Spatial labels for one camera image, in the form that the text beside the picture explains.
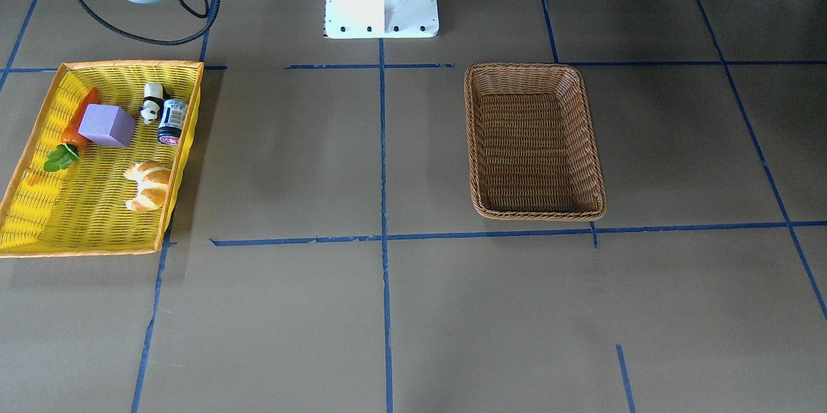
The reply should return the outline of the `toy panda figure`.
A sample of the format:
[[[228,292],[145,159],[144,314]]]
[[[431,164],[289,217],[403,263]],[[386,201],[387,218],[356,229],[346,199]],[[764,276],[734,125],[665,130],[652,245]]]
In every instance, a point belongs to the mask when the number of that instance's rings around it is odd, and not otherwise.
[[[155,122],[163,112],[167,92],[160,82],[147,82],[143,86],[143,103],[140,116],[145,125]]]

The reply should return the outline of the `purple foam block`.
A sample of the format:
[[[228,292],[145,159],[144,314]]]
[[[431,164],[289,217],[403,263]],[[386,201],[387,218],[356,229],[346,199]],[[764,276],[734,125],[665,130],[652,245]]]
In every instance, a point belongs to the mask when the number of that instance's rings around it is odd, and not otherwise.
[[[119,106],[92,103],[83,113],[78,133],[100,146],[128,148],[136,124],[136,119]]]

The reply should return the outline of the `toy carrot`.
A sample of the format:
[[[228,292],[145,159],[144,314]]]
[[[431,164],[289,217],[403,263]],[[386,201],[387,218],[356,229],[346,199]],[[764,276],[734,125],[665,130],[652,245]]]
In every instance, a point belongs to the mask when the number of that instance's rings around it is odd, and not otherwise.
[[[66,169],[70,168],[74,163],[80,162],[81,152],[86,149],[90,142],[86,136],[80,133],[80,125],[89,105],[99,102],[99,89],[91,88],[77,109],[75,109],[74,115],[71,117],[64,131],[62,131],[59,137],[59,144],[50,154],[47,154],[47,159],[43,164],[45,172],[66,171]]]

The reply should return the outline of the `brown wicker basket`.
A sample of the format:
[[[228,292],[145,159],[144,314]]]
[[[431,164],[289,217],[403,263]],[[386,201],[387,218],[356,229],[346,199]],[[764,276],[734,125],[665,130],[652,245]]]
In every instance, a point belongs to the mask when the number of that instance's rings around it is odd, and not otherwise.
[[[581,72],[561,63],[474,63],[463,82],[470,197],[497,220],[590,222],[607,212]]]

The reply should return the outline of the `yellow plastic basket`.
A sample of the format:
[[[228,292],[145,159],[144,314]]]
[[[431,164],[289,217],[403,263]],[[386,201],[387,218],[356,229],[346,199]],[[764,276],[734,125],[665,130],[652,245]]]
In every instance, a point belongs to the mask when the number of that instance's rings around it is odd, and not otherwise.
[[[106,256],[144,254],[162,248],[178,187],[194,141],[204,63],[116,60],[62,63],[50,84],[32,133],[2,200],[2,257]],[[102,103],[139,118],[143,87],[161,83],[187,104],[180,144],[157,142],[156,125],[137,123],[131,144],[91,144],[65,171],[43,169],[50,151],[91,89]],[[169,191],[159,209],[126,208],[136,184],[124,171],[154,160],[171,169]]]

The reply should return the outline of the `toy croissant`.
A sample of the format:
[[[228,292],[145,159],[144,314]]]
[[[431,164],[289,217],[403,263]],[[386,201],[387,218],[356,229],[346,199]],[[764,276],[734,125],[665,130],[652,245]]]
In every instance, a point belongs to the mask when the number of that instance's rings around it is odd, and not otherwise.
[[[123,176],[136,183],[136,195],[125,201],[126,208],[136,213],[147,213],[162,207],[171,175],[171,169],[156,160],[139,162],[128,168]]]

